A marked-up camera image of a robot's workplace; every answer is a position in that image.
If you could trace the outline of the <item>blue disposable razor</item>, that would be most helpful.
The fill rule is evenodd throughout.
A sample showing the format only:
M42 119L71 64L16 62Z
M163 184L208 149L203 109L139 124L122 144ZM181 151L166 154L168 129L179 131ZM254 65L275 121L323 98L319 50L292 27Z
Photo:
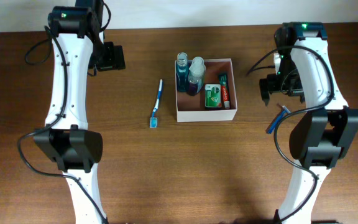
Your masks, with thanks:
M285 105L278 105L278 106L281 108L281 111L270 123L270 126L266 129L267 134L272 134L278 122L281 121L286 115L291 113L291 111Z

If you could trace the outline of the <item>red green toothpaste tube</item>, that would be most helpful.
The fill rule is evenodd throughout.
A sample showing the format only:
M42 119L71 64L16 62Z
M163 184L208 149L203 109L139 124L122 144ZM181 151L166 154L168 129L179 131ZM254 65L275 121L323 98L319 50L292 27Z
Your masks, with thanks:
M229 100L229 90L228 90L228 79L227 74L222 73L218 75L219 83L221 85L222 89L222 98L223 98L223 105L226 110L229 110L231 108L230 106L230 100Z

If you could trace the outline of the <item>green soap box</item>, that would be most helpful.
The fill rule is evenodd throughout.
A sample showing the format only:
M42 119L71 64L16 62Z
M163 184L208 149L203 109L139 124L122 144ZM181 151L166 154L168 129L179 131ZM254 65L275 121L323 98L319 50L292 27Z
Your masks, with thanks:
M222 107L221 85L205 84L205 108L208 110L219 109Z

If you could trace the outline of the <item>white cardboard box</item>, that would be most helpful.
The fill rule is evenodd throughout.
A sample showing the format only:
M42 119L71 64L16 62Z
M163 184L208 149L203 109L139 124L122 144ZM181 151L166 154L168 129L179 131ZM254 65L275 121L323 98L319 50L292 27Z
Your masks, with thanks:
M230 109L226 110L223 106L219 110L207 110L205 108L204 89L197 95L190 96L185 92L177 91L176 85L174 85L178 122L231 121L237 113L237 95L232 59L205 59L204 64L206 65L205 84L219 84L218 75L227 74Z

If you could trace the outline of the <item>clear purple liquid bottle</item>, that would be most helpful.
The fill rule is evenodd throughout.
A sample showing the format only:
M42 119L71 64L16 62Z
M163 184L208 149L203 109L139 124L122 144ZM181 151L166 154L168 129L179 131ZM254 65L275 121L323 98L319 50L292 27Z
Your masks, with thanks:
M187 89L189 95L195 96L201 91L205 73L206 66L204 64L204 59L202 57L195 57L189 67Z

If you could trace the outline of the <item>teal mouthwash bottle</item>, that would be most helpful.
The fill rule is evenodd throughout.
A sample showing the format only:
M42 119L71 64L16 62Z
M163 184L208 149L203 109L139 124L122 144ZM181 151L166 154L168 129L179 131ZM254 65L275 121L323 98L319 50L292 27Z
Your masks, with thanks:
M177 91L186 92L188 72L188 56L186 53L181 52L177 55L176 62Z

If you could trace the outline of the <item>blue white toothbrush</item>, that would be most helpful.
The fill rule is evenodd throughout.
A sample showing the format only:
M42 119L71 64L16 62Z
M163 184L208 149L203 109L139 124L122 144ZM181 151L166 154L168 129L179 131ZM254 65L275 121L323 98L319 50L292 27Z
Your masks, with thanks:
M157 117L155 116L158 108L159 108L159 104L160 104L160 98L161 98L161 95L162 95L162 88L163 88L163 80L160 79L159 81L159 85L158 85L158 92L157 92L157 97L156 97L156 101L155 101L155 105L154 105L154 108L152 110L152 114L151 114L151 117L150 117L150 123L149 123L149 128L156 128L158 126L158 119Z

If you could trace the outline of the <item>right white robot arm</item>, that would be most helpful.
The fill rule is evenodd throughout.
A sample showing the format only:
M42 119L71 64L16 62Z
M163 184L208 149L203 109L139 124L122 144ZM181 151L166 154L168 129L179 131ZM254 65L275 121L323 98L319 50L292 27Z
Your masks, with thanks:
M274 223L311 223L311 213L324 179L343 159L358 131L358 109L352 109L335 81L328 55L328 35L321 22L285 22L275 31L275 73L259 81L262 100L273 93L299 96L305 108L290 133L293 166L288 191Z

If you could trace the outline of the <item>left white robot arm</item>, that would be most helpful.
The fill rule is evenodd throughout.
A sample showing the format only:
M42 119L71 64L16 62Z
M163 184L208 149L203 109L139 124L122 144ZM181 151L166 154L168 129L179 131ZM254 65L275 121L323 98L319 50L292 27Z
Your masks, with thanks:
M122 46L104 41L109 11L104 1L55 6L45 28L54 59L52 98L44 128L31 137L56 163L56 176L67 180L76 223L108 222L98 187L103 138L88 129L86 86L89 76L126 67Z

